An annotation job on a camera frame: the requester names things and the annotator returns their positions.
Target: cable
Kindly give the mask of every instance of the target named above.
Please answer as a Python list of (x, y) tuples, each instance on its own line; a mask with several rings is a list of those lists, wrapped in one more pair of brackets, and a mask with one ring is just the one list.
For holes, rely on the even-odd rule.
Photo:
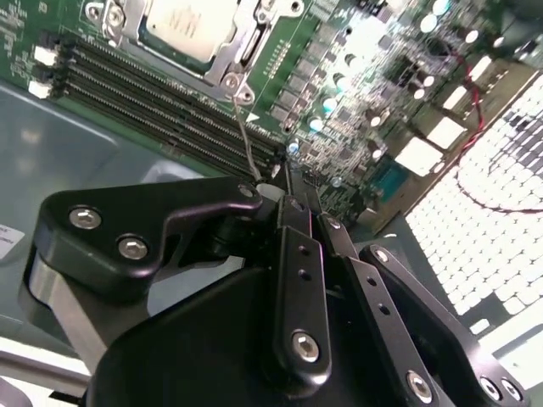
[(506, 214), (506, 215), (509, 215), (509, 214), (525, 214), (525, 215), (542, 214), (543, 209), (507, 209), (507, 208), (502, 208), (500, 206), (489, 206), (486, 203), (480, 202), (478, 199), (476, 199), (471, 193), (469, 193), (462, 186), (462, 183), (460, 182), (460, 169), (462, 168), (462, 166), (461, 166), (462, 159), (467, 154), (467, 152), (469, 150), (471, 150), (475, 146), (475, 144), (477, 144), (477, 142), (481, 139), (481, 136), (484, 133), (484, 128), (485, 128), (486, 124), (484, 122), (483, 109), (481, 108), (479, 89), (476, 86), (474, 86), (473, 79), (472, 79), (472, 76), (471, 76), (472, 67), (467, 63), (466, 59), (464, 57), (462, 57), (461, 55), (459, 55), (456, 51), (453, 51), (452, 55), (456, 58), (456, 61), (458, 62), (458, 64), (464, 66), (464, 68), (466, 69), (465, 82), (466, 82), (467, 86), (471, 87), (473, 106), (475, 106), (475, 110), (477, 112), (477, 117), (479, 119), (479, 125), (478, 125), (477, 130), (469, 137), (466, 144), (462, 148), (462, 151), (460, 152), (460, 154), (458, 154), (458, 157), (456, 157), (456, 159), (454, 161), (453, 168), (456, 167), (456, 173), (454, 175), (454, 179), (455, 179), (455, 182), (456, 182), (456, 185), (457, 185), (458, 189), (460, 190), (462, 195), (468, 197), (474, 204), (478, 205), (482, 209), (491, 210), (492, 212), (496, 212), (496, 213), (499, 213), (499, 214)]
[(232, 100), (234, 102), (234, 112), (236, 114), (236, 120), (239, 124), (239, 130), (241, 131), (241, 135), (244, 138), (245, 153), (247, 155), (247, 160), (249, 161), (249, 168), (253, 173), (255, 181), (259, 182), (262, 179), (262, 174), (258, 170), (258, 167), (255, 164), (255, 159), (253, 158), (253, 148), (251, 147), (251, 141), (249, 140), (249, 136), (247, 135), (247, 131), (245, 130), (244, 120), (241, 117), (241, 109), (239, 108), (238, 100), (235, 97), (232, 98)]

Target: electronic component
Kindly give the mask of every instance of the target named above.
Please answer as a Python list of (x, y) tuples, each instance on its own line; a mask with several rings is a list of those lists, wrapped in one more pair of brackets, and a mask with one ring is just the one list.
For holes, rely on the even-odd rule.
[[(354, 172), (357, 165), (370, 175), (375, 170), (368, 138), (386, 137), (425, 99), (442, 106), (447, 85), (451, 92), (464, 90), (455, 113), (463, 118), (473, 111), (467, 83), (455, 81), (463, 70), (451, 50), (466, 57), (473, 78), (481, 75), (482, 96), (498, 81), (492, 79), (495, 69), (482, 74), (484, 65), (473, 56), (490, 47), (486, 42), (477, 40), (476, 50), (453, 37), (456, 24), (487, 34), (479, 23), (484, 16), (470, 0), (314, 0), (296, 7), (293, 0), (225, 0), (218, 6), (213, 0), (47, 0), (46, 19), (38, 3), (25, 0), (13, 12), (0, 7), (14, 15), (6, 23), (13, 49), (0, 55), (8, 81), (60, 98), (65, 109), (121, 135), (136, 134), (138, 142), (184, 164), (197, 162), (195, 170), (204, 164), (209, 172), (253, 179), (232, 114), (235, 97), (262, 176), (273, 173), (295, 136), (293, 164), (322, 178), (328, 187), (319, 191), (323, 207), (339, 218), (350, 216), (354, 186), (373, 182)], [(419, 23), (429, 13), (450, 15), (423, 34)], [(492, 35), (507, 36), (509, 47), (505, 30)], [(426, 51), (433, 37), (439, 45)], [(519, 43), (519, 54), (510, 58), (522, 58), (534, 38)], [(493, 59), (497, 53), (489, 51)], [(451, 76), (455, 71), (459, 75)], [(379, 145), (389, 153), (389, 139), (386, 147)], [(347, 152), (351, 158), (336, 160)], [(330, 193), (333, 176), (342, 177), (344, 187)]]
[(322, 129), (324, 129), (324, 120), (321, 119), (318, 116), (310, 117), (307, 124), (309, 125), (309, 128), (311, 129), (311, 131), (314, 131), (316, 133), (318, 133), (318, 132), (322, 131)]
[(287, 153), (290, 155), (295, 155), (299, 152), (299, 139), (296, 137), (293, 137), (288, 140), (287, 143)]
[(247, 78), (254, 56), (279, 18), (299, 18), (305, 9), (302, 2), (297, 8), (274, 2), (260, 25), (257, 7), (251, 9), (246, 0), (105, 0), (87, 3), (84, 10), (87, 23), (95, 24), (110, 46), (142, 64), (210, 98), (231, 100), (241, 93), (238, 102), (252, 104)]
[(335, 98), (326, 96), (322, 99), (322, 109), (324, 113), (331, 114), (338, 107), (338, 101)]
[(420, 138), (413, 137), (395, 158), (398, 164), (418, 176), (427, 176), (441, 162), (443, 153)]
[(305, 88), (305, 85), (307, 84), (307, 81), (296, 76), (296, 75), (291, 75), (289, 78), (288, 78), (288, 81), (287, 81), (287, 86), (290, 87), (290, 89), (292, 89), (293, 91), (297, 92), (297, 93), (302, 93), (302, 91), (304, 90)]
[(388, 51), (392, 47), (393, 43), (394, 43), (394, 40), (392, 39), (391, 36), (383, 36), (379, 40), (378, 45), (379, 45), (379, 48), (383, 49), (384, 51)]
[(285, 121), (288, 117), (288, 111), (275, 105), (271, 108), (271, 117), (279, 121)]
[(379, 147), (375, 140), (370, 139), (367, 141), (367, 149), (372, 154), (373, 159), (378, 160), (383, 157), (383, 150)]
[(415, 100), (420, 100), (426, 95), (424, 87), (416, 82), (409, 82), (407, 85), (407, 91), (413, 96)]
[(178, 52), (207, 63), (232, 41), (237, 11), (237, 0), (153, 0), (145, 27)]
[(340, 188), (343, 185), (343, 178), (340, 176), (335, 176), (330, 180), (330, 185), (334, 188)]
[(438, 27), (438, 18), (435, 14), (427, 14), (418, 21), (418, 27), (421, 32), (428, 34)]
[(455, 28), (456, 37), (466, 44), (473, 44), (479, 38), (479, 31), (471, 28), (458, 26)]
[(338, 158), (342, 161), (347, 161), (348, 159), (351, 159), (353, 156), (353, 151), (350, 148), (344, 148), (341, 150), (341, 153), (339, 153)]
[(350, 79), (347, 78), (345, 75), (334, 75), (333, 82), (336, 84), (339, 92), (347, 92), (350, 89)]
[(28, 83), (28, 92), (39, 99), (47, 99), (53, 93), (53, 84), (30, 81)]
[(347, 55), (345, 55), (345, 63), (352, 70), (359, 69), (361, 67), (361, 62), (362, 62), (361, 59), (358, 58), (353, 53), (348, 53)]
[(289, 91), (282, 91), (278, 99), (279, 104), (281, 104), (287, 110), (291, 110), (297, 101), (298, 97)]
[(453, 113), (432, 106), (424, 106), (411, 119), (411, 125), (416, 127), (417, 133), (444, 150), (466, 131), (466, 125)]
[(59, 58), (59, 50), (57, 48), (49, 49), (36, 45), (33, 57), (40, 64), (55, 66)]
[(335, 53), (326, 53), (326, 59), (334, 63), (338, 59), (338, 56)]
[(327, 52), (328, 47), (320, 42), (312, 41), (307, 46), (307, 54), (310, 58), (321, 60)]
[(440, 17), (447, 14), (451, 7), (451, 0), (435, 0), (434, 4), (432, 4), (432, 13)]
[(417, 81), (421, 83), (424, 87), (431, 87), (435, 83), (435, 76), (430, 75), (423, 70), (417, 72)]
[(344, 123), (348, 122), (350, 120), (350, 118), (352, 117), (352, 113), (347, 110), (346, 108), (341, 108), (339, 111), (338, 111), (338, 114), (337, 114), (337, 119), (339, 121), (343, 121)]
[(451, 56), (452, 46), (437, 36), (428, 38), (424, 44), (428, 53), (433, 57), (447, 58)]
[(323, 24), (316, 31), (316, 37), (325, 42), (332, 43), (333, 39), (338, 35), (338, 30), (331, 25)]
[(304, 78), (310, 78), (313, 75), (313, 72), (316, 70), (316, 65), (313, 64), (311, 61), (308, 61), (307, 59), (301, 59), (296, 64), (296, 68), (294, 68), (296, 72), (303, 76)]
[(366, 120), (370, 124), (370, 127), (378, 127), (381, 125), (381, 115), (378, 114), (375, 110), (368, 109), (366, 110), (364, 115), (366, 116)]

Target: black metal bracket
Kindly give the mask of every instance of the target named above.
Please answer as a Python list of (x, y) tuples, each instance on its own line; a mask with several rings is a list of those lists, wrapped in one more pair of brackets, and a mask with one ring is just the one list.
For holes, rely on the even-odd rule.
[(130, 302), (164, 265), (168, 236), (188, 242), (206, 221), (251, 216), (261, 204), (250, 184), (231, 177), (61, 192), (43, 202), (34, 245), (61, 274)]
[[(235, 376), (237, 392), (229, 396), (239, 405), (248, 399), (254, 403), (257, 393), (265, 393), (267, 400), (279, 394), (287, 400), (281, 399), (284, 405), (297, 403), (294, 399), (315, 404), (325, 399), (321, 405), (331, 405), (341, 394), (346, 405), (353, 405), (360, 389), (345, 378), (360, 373), (361, 365), (369, 370), (369, 360), (377, 361), (375, 383), (387, 405), (529, 405), (520, 384), (392, 254), (378, 246), (357, 253), (344, 225), (320, 213), (314, 191), (298, 181), (287, 171), (285, 193), (273, 200), (227, 177), (63, 192), (43, 203), (21, 292), (53, 310), (72, 344), (79, 341), (74, 347), (81, 357), (96, 368), (99, 378), (90, 405), (104, 400), (98, 386), (110, 381), (109, 373), (121, 369), (117, 366), (132, 377), (133, 355), (146, 363), (155, 363), (155, 355), (162, 358), (156, 363), (169, 363), (170, 356), (175, 363), (197, 360), (194, 368), (201, 371), (221, 364), (216, 377)], [(181, 249), (182, 267), (237, 255), (246, 258), (248, 268), (229, 276), (223, 286), (216, 283), (149, 319), (144, 300), (170, 258), (171, 237)], [(352, 347), (353, 331), (330, 311), (344, 305), (346, 314), (353, 315), (346, 324), (365, 332), (355, 336), (361, 348), (354, 352), (364, 354), (362, 343), (368, 345), (368, 366), (365, 360), (345, 358), (343, 344), (331, 340), (347, 337), (345, 346)], [(253, 306), (258, 315), (248, 310)], [(226, 322), (212, 321), (214, 315), (232, 319), (236, 331), (225, 333)], [(336, 328), (333, 335), (330, 326)], [(197, 332), (197, 342), (192, 332)], [(93, 346), (91, 337), (96, 339)], [(165, 348), (154, 346), (158, 340)], [(220, 349), (218, 356), (208, 355), (203, 344), (208, 340)], [(191, 343), (197, 357), (176, 341)], [(333, 353), (334, 360), (340, 355), (342, 361), (334, 366), (335, 376)], [(252, 382), (253, 359), (260, 361), (266, 390)], [(176, 366), (167, 371), (177, 375)], [(241, 383), (248, 377), (255, 394)], [(161, 393), (162, 384), (155, 379), (138, 383), (137, 399), (146, 392), (141, 386)], [(200, 397), (183, 383), (169, 386), (167, 397), (176, 403), (185, 396)], [(208, 387), (206, 378), (198, 384)], [(124, 388), (126, 382), (105, 386)], [(108, 405), (126, 405), (115, 403)]]
[(270, 374), (291, 397), (307, 397), (331, 373), (330, 338), (321, 244), (311, 237), (307, 202), (284, 197), (278, 205), (279, 254), (274, 275), (273, 361), (282, 374)]
[(529, 405), (520, 383), (391, 253), (372, 245), (360, 258), (378, 270), (410, 334), (434, 356), (433, 374), (456, 405)]

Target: sticker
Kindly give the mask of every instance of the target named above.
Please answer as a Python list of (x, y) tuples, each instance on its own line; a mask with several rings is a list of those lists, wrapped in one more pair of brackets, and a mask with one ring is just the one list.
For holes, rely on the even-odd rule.
[(0, 225), (0, 260), (6, 257), (25, 234), (11, 227)]

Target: bolt head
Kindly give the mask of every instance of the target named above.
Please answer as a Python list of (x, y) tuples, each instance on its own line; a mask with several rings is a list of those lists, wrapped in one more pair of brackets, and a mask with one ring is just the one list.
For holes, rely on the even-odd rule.
[(227, 75), (227, 77), (224, 80), (224, 85), (228, 89), (237, 89), (239, 86), (239, 79), (235, 75)]
[(386, 263), (387, 261), (389, 261), (389, 256), (387, 256), (383, 250), (376, 250), (375, 254), (382, 262)]
[(113, 27), (119, 27), (125, 22), (125, 15), (119, 6), (112, 7), (108, 12), (108, 22)]
[(79, 229), (91, 231), (102, 224), (102, 217), (95, 210), (79, 208), (70, 212), (70, 222)]
[(517, 401), (522, 401), (523, 399), (523, 396), (522, 394), (518, 391), (518, 389), (516, 387), (514, 387), (512, 385), (511, 382), (509, 382), (508, 380), (506, 379), (501, 379), (501, 384), (503, 384), (503, 387), (506, 388), (507, 392), (509, 394), (511, 394), (511, 396), (517, 400)]
[(483, 390), (495, 401), (501, 400), (501, 394), (500, 390), (498, 390), (498, 387), (495, 386), (493, 382), (491, 382), (486, 377), (481, 377), (480, 379), (481, 386), (483, 387)]
[(336, 230), (341, 229), (341, 224), (338, 222), (337, 219), (333, 218), (332, 216), (328, 216), (328, 223)]
[(247, 198), (252, 198), (255, 195), (255, 193), (244, 184), (239, 185), (238, 189)]
[(420, 375), (414, 371), (407, 372), (407, 384), (415, 393), (417, 398), (425, 404), (432, 403), (432, 390)]
[(298, 332), (292, 339), (294, 352), (304, 361), (315, 363), (319, 359), (319, 346), (310, 335)]
[(147, 245), (135, 237), (127, 237), (119, 242), (120, 254), (130, 260), (141, 260), (147, 256)]

